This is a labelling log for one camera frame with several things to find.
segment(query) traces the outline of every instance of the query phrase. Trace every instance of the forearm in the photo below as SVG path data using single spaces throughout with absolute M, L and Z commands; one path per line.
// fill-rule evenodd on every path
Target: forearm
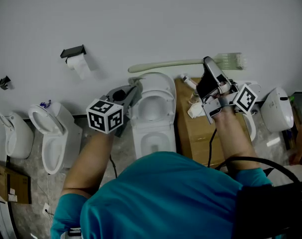
M 62 195 L 75 193 L 89 198 L 95 194 L 107 168 L 113 137 L 113 133 L 91 137 L 68 172 Z
M 215 118 L 215 125 L 225 159 L 228 159 L 231 156 L 256 157 L 252 144 L 245 136 L 239 121 L 232 111 L 222 111 L 221 114 Z M 259 167 L 259 163 L 257 162 L 233 161 L 229 168 L 246 170 Z

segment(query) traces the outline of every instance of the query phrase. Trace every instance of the white smart toilet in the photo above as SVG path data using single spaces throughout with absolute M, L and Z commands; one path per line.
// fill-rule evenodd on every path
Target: white smart toilet
M 61 103 L 52 103 L 46 109 L 32 105 L 28 114 L 44 135 L 41 156 L 47 173 L 70 168 L 79 155 L 82 136 L 82 128 L 74 123 L 71 113 Z
M 174 151 L 175 84 L 162 73 L 139 76 L 142 98 L 129 110 L 137 159 L 157 152 Z
M 33 132 L 30 127 L 13 112 L 9 116 L 0 113 L 0 121 L 6 132 L 6 154 L 13 158 L 28 158 L 33 143 Z

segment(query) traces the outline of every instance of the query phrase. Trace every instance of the toilet paper roll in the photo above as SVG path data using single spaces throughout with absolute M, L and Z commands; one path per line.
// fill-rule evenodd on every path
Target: toilet paper roll
M 84 54 L 68 58 L 67 65 L 71 70 L 76 70 L 80 79 L 84 80 L 91 77 L 91 71 Z

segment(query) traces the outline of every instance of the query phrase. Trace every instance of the gray floor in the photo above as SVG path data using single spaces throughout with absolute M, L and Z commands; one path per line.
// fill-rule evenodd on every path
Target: gray floor
M 257 136 L 253 141 L 253 146 L 259 157 L 271 159 L 279 164 L 288 164 L 288 157 L 292 151 L 286 151 L 283 136 L 280 132 L 270 133 L 263 123 L 263 119 L 258 111 L 253 115 L 253 120 L 257 128 Z M 81 148 L 86 144 L 88 139 L 94 133 L 88 127 L 87 119 L 76 119 L 75 122 L 84 129 Z M 10 166 L 31 177 L 31 205 L 12 204 L 14 222 L 16 224 L 18 235 L 22 239 L 31 238 L 30 233 L 38 239 L 50 238 L 49 220 L 42 214 L 44 203 L 48 202 L 48 189 L 46 173 L 41 159 L 42 134 L 35 130 L 33 125 L 29 124 L 35 133 L 35 139 L 31 154 L 26 160 L 11 159 Z M 135 160 L 135 150 L 131 126 L 128 125 L 121 138 L 115 138 L 112 158 L 117 166 L 118 174 Z M 49 175 L 49 191 L 52 212 L 55 212 L 60 192 L 66 177 L 66 170 L 55 175 Z M 109 162 L 107 171 L 102 181 L 102 185 L 114 179 L 114 171 Z

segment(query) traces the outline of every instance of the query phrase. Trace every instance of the white wall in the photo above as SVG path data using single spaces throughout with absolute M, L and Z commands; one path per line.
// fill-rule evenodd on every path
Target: white wall
M 59 55 L 84 44 L 95 75 L 81 81 Z M 0 109 L 63 102 L 73 114 L 125 84 L 137 63 L 243 52 L 266 94 L 302 91 L 302 0 L 0 0 Z M 201 66 L 169 68 L 200 76 Z

